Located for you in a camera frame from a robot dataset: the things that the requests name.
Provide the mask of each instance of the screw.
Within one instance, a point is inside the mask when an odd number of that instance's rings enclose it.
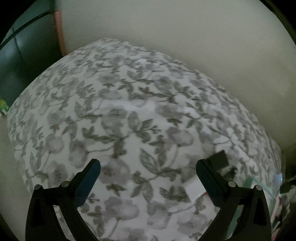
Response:
[[[38,190],[39,188],[41,188],[41,185],[39,185],[39,184],[35,185],[35,187],[34,187],[35,190]]]
[[[234,188],[236,186],[236,184],[235,184],[235,182],[230,181],[230,182],[228,182],[228,186]]]
[[[64,181],[64,182],[62,182],[61,185],[62,185],[63,188],[65,188],[65,187],[69,186],[69,182],[68,181]]]
[[[262,187],[261,187],[260,185],[256,185],[256,189],[257,189],[258,191],[261,191],[261,190],[262,190]]]

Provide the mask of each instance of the bedsheet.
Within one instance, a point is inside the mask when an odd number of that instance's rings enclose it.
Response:
[[[14,102],[8,128],[31,193],[101,162],[78,209],[100,240],[198,240],[218,208],[207,195],[190,199],[186,185],[196,162],[220,150],[225,177],[277,192],[280,149],[256,117],[201,72],[127,42],[102,39],[56,62]]]

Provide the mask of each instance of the white wall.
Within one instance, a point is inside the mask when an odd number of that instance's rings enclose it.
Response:
[[[25,227],[31,195],[16,172],[14,149],[8,138],[7,119],[0,117],[0,213],[19,241]]]
[[[296,142],[296,46],[259,0],[57,0],[71,52],[103,37],[184,61],[224,86],[282,148]]]

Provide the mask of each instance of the green object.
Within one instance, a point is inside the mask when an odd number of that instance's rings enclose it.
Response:
[[[0,99],[0,112],[2,112],[4,115],[7,115],[8,110],[9,110],[9,107],[6,104],[5,100]]]

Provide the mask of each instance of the cable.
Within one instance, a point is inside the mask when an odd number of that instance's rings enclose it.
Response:
[[[35,18],[32,18],[30,21],[26,22],[23,26],[21,26],[20,28],[18,28],[13,34],[11,34],[1,45],[0,45],[0,51],[1,49],[4,48],[4,46],[10,41],[12,40],[19,32],[21,32],[23,29],[25,29],[26,27],[28,27],[30,24],[36,22],[37,20],[43,18],[44,16],[46,15],[49,15],[49,14],[53,14],[52,11],[46,11],[40,15],[38,15],[37,17]]]

